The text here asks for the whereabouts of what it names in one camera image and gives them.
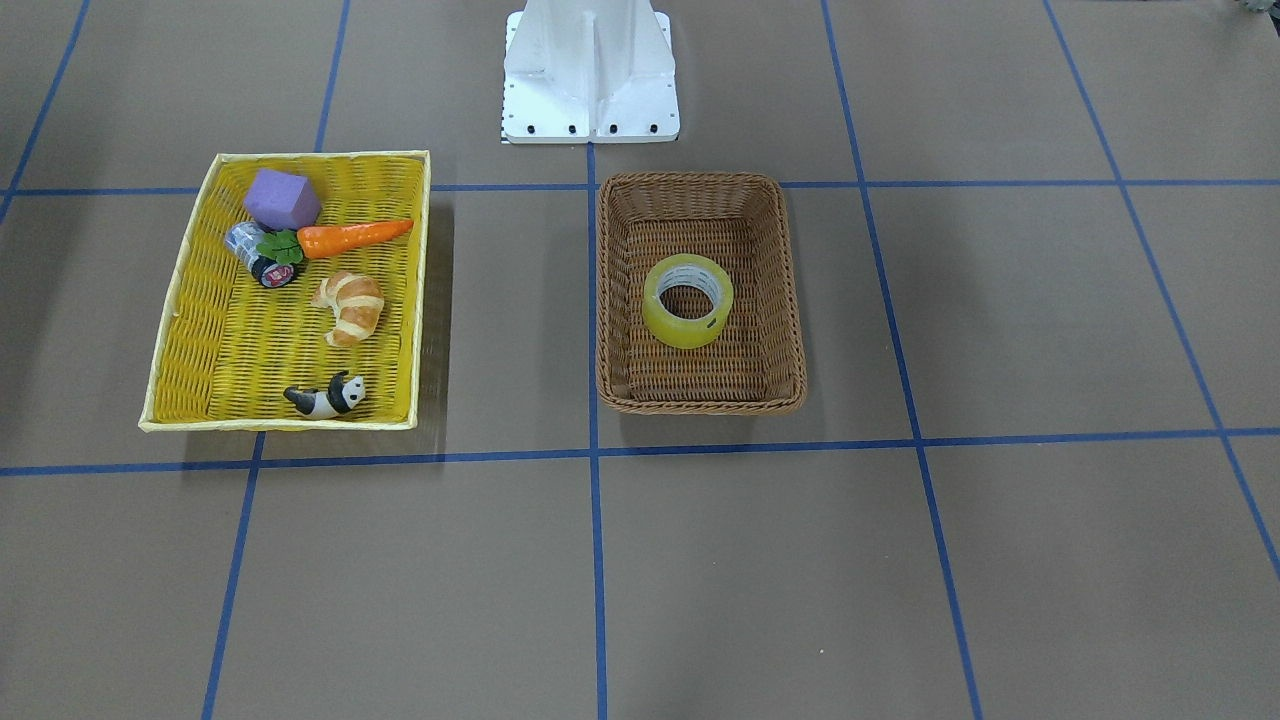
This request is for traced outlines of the yellow tape roll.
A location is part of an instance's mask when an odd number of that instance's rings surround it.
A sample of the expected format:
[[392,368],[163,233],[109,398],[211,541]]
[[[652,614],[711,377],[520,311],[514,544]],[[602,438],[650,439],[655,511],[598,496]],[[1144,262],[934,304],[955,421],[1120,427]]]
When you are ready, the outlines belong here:
[[709,258],[681,252],[659,260],[643,286],[641,314],[653,337],[672,348],[713,343],[728,324],[735,291]]

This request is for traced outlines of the toy panda figure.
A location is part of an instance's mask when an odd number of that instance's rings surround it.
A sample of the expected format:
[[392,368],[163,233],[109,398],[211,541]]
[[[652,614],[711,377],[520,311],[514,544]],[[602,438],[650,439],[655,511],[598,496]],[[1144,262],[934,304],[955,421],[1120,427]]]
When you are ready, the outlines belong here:
[[325,388],[300,388],[288,386],[282,396],[308,420],[330,420],[353,411],[366,398],[365,378],[335,373]]

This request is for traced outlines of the orange toy carrot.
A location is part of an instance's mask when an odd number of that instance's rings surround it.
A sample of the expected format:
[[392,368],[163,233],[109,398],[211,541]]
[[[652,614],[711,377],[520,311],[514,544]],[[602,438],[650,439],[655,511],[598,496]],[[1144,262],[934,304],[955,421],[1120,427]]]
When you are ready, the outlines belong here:
[[385,243],[410,233],[413,228],[415,222],[411,219],[352,225],[307,225],[297,231],[265,232],[253,250],[275,263],[292,265]]

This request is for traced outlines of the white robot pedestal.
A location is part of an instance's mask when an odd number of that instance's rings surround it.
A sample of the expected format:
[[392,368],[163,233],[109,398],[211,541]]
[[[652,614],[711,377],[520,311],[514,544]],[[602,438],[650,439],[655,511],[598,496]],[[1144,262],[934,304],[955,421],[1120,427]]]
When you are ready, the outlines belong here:
[[667,143],[681,135],[671,19],[649,1],[527,1],[506,17],[500,138]]

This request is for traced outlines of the purple foam block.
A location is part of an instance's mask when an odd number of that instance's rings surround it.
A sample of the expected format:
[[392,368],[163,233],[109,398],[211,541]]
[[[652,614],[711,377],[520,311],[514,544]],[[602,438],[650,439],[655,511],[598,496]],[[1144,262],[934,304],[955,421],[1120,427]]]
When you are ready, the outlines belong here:
[[323,205],[305,176],[260,168],[242,202],[266,231],[297,231],[320,218]]

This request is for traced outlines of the yellow woven basket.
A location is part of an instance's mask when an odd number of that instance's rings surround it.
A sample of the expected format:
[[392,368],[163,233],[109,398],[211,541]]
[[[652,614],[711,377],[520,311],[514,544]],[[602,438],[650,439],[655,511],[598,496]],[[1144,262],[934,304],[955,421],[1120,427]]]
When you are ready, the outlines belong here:
[[[305,176],[324,225],[411,219],[396,240],[303,260],[278,290],[260,286],[223,242],[250,219],[242,202],[260,168]],[[198,187],[159,322],[138,425],[160,430],[407,430],[419,423],[433,159],[425,150],[218,154]],[[326,345],[334,320],[308,306],[337,272],[370,275],[385,306],[374,334]],[[302,418],[288,386],[325,388],[362,375],[366,398],[330,420]]]

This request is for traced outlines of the toy croissant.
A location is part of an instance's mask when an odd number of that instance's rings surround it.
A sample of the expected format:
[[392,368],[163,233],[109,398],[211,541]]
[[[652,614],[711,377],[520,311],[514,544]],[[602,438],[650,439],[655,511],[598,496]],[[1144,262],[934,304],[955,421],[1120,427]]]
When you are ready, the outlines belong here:
[[374,334],[385,297],[370,275],[337,272],[320,281],[308,299],[308,306],[332,311],[334,324],[324,340],[330,347],[348,348]]

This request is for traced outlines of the black sushi roll toy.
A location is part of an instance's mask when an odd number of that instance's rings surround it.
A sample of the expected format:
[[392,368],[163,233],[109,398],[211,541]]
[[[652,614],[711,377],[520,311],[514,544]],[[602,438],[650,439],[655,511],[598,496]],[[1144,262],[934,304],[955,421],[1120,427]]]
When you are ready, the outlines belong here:
[[241,222],[230,227],[223,242],[264,288],[276,290],[291,284],[298,272],[296,265],[279,263],[259,250],[266,241],[266,231],[256,222]]

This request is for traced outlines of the brown wicker basket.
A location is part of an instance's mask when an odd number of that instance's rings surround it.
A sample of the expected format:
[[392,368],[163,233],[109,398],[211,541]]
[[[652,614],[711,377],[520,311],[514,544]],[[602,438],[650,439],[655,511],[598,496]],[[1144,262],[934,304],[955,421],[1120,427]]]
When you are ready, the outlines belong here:
[[612,176],[596,205],[596,391],[618,413],[788,414],[806,400],[788,210],[745,172]]

